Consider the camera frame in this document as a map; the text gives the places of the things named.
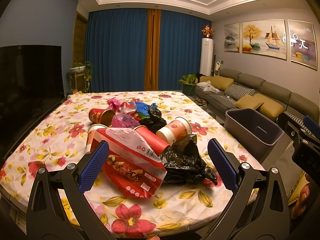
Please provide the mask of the right hand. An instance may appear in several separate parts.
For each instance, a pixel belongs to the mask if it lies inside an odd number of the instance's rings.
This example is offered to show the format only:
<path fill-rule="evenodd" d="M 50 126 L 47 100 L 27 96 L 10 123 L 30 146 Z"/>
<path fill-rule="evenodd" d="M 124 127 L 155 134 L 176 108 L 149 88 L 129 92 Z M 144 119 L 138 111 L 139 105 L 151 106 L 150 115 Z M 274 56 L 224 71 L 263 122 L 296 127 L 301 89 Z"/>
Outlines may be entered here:
<path fill-rule="evenodd" d="M 311 177 L 308 174 L 305 174 L 305 179 L 308 182 L 304 185 L 304 187 L 301 189 L 299 198 L 296 201 L 296 204 L 294 208 L 291 211 L 291 218 L 296 219 L 297 217 L 301 216 L 304 211 L 306 210 L 306 201 L 308 200 L 308 197 L 310 196 L 310 181 Z"/>

